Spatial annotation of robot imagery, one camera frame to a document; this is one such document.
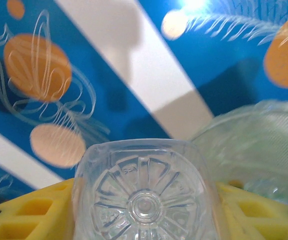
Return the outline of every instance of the painted decoration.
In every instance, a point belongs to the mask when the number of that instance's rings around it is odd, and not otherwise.
[[[288,100],[288,0],[86,2],[0,3],[0,201],[73,177],[93,144],[193,135],[185,108]]]

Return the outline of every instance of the white stripe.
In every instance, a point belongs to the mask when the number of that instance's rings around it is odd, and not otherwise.
[[[188,139],[211,120],[208,107],[136,0],[55,1],[171,137]]]
[[[34,189],[41,189],[63,179],[0,135],[0,168]]]

